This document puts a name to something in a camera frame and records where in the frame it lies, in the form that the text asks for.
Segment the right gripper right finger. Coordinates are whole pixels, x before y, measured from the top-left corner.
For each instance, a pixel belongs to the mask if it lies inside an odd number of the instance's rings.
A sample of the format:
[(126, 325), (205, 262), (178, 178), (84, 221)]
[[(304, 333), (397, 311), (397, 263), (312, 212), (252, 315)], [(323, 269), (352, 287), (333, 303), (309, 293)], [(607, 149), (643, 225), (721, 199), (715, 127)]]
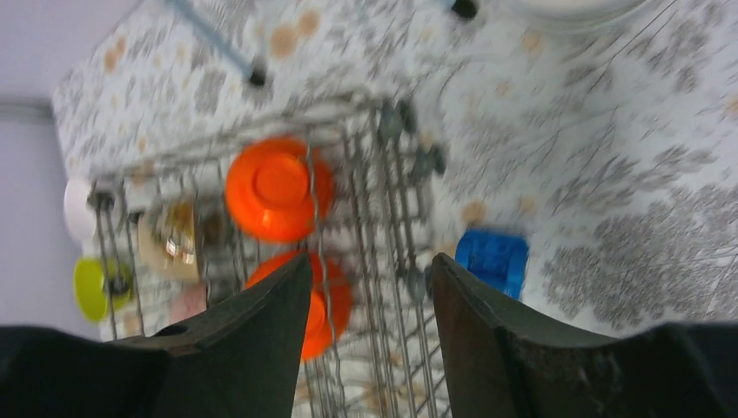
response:
[(614, 339), (556, 320), (433, 258), (434, 312), (455, 417), (604, 417), (619, 409)]

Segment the grey wire dish rack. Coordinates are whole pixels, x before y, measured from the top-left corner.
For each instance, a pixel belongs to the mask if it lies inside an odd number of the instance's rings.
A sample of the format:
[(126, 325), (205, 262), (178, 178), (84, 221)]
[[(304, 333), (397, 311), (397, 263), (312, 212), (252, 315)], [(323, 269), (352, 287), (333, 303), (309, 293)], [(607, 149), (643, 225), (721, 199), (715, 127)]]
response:
[(412, 135), (379, 136), (383, 107), (369, 93), (344, 92), (97, 174), (84, 195), (97, 232), (84, 250), (106, 266), (126, 264), (133, 278), (131, 301), (114, 303), (101, 320), (103, 340), (164, 329), (166, 313), (191, 283), (189, 269), (149, 255), (148, 209), (193, 199), (198, 219), (218, 222), (198, 262), (212, 303), (233, 296), (259, 263), (282, 250), (226, 218), (225, 175), (259, 136), (296, 134), (310, 156), (327, 160), (337, 195), (327, 218), (294, 248), (336, 263), (354, 304), (344, 333), (333, 334), (326, 353), (300, 369), (293, 415), (449, 416), (438, 329), (424, 291), (433, 256), (429, 182), (409, 178), (420, 150)]

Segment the yellow-green bowl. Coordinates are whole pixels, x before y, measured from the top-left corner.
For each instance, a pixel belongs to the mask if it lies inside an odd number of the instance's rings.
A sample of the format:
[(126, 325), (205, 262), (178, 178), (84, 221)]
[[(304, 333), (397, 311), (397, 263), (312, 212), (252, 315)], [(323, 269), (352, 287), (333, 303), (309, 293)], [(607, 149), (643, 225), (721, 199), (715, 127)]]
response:
[(125, 307), (133, 294), (131, 268), (113, 258), (103, 262), (93, 257), (80, 258), (74, 268), (73, 291), (77, 307), (92, 323), (105, 320), (111, 310)]

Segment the white ribbed bowl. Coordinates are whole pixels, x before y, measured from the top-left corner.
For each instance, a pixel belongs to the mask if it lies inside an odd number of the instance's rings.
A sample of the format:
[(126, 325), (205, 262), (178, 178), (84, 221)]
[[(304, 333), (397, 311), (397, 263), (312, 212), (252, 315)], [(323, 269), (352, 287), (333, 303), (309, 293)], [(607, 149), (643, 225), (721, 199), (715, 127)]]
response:
[(541, 29), (580, 33), (633, 17), (652, 1), (505, 1), (511, 12)]

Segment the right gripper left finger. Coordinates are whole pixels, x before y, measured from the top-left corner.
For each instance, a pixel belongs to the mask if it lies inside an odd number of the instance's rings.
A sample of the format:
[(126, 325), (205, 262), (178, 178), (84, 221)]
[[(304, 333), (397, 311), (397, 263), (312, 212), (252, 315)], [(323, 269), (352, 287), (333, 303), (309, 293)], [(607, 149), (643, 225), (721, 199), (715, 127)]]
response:
[(128, 415), (290, 416), (311, 290), (311, 262), (299, 253), (215, 307), (120, 340), (148, 360)]

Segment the orange bowl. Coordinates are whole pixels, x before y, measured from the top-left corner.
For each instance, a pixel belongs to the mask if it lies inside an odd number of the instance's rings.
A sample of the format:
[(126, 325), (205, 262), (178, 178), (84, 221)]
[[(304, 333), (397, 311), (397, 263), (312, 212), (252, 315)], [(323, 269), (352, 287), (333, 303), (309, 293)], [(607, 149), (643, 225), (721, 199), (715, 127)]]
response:
[(225, 206), (234, 224), (269, 242), (292, 243), (310, 235), (334, 198), (331, 167), (291, 134), (246, 146), (225, 177)]
[(352, 286), (339, 265), (329, 259), (322, 265), (314, 251), (308, 255), (312, 267), (312, 295), (302, 361), (319, 357), (332, 345), (334, 338), (341, 338), (353, 308)]

